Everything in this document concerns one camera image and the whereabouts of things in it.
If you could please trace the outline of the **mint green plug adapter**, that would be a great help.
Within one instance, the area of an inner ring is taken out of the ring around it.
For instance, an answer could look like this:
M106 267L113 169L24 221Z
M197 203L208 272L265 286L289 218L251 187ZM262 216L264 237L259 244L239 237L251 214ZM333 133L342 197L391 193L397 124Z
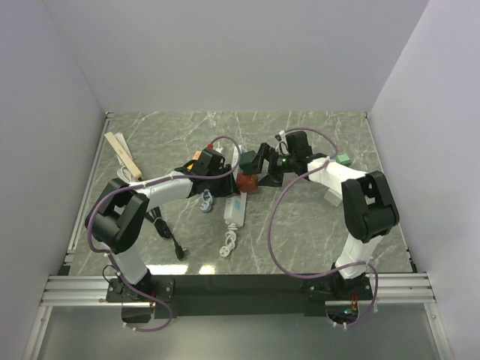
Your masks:
M336 158L335 161L343 166L349 167L352 165L352 159L348 154L339 154Z

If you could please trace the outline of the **red-brown cube adapter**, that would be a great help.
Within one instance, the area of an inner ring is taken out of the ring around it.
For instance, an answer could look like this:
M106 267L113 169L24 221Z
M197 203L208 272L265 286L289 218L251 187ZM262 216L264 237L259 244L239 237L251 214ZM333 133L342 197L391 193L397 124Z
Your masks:
M236 178L237 188L242 193L251 193L259 188L257 175L245 175L243 172L239 172Z

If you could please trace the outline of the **white cube adapter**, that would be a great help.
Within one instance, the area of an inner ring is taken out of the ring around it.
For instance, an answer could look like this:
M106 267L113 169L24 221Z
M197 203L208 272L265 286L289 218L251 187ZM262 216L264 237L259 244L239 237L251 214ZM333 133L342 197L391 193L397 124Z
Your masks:
M342 203L342 196L332 189L326 191L324 199L335 207L338 207Z

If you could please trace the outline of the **small white power strip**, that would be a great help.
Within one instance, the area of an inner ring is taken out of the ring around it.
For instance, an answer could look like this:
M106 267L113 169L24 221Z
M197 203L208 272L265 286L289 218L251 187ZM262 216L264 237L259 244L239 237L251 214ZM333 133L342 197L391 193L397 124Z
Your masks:
M134 178L123 161L125 155L131 157L130 149L122 133L115 133L113 136L115 138L113 142L114 151L120 165L120 169L117 170L117 176L125 182L132 182Z

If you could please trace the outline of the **beige power strip red sockets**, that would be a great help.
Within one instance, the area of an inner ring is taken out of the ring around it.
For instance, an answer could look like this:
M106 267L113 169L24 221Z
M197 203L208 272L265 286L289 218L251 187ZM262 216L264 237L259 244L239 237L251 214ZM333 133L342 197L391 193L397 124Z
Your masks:
M141 181L143 174L138 166L134 163L128 145L122 133L108 132L104 135L107 142L111 145L118 159L120 168L117 175L125 182Z

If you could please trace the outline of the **long white power strip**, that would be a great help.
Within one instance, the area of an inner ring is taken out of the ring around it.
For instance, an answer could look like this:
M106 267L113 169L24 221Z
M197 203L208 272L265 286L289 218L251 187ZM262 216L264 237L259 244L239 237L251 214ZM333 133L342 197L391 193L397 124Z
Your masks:
M235 165L240 155L246 152L246 148L243 145L239 146L240 152L233 146L232 153L232 165ZM237 166L233 172L233 178L236 181L236 177L239 174L240 165ZM237 227L243 227L245 222L247 194L240 192L239 195L231 195L226 198L225 209L223 213L223 219L226 224L235 224Z

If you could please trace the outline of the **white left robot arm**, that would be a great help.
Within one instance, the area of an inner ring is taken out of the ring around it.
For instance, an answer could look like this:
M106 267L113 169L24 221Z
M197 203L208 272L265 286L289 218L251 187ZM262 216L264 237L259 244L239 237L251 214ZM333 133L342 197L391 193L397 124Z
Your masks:
M142 301L153 292L152 274L136 246L147 213L204 191L215 198L238 194L234 176L238 167L238 162L227 163L220 152L207 147L197 159L152 180L108 182L85 219L88 246L110 258L124 282L124 294L132 301Z

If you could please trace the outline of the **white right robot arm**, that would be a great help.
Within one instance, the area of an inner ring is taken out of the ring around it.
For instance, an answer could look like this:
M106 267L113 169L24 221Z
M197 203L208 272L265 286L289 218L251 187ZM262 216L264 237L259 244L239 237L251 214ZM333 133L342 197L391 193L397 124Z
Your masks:
M266 176L258 182L261 187L279 188L285 174L295 173L340 196L348 235L331 270L316 277L326 279L328 293L346 299L360 287L375 248L398 225L400 215L382 172L355 170L338 163L334 155L314 153L308 132L307 127L297 127L278 134L278 148L262 143L242 170L257 175L267 166Z

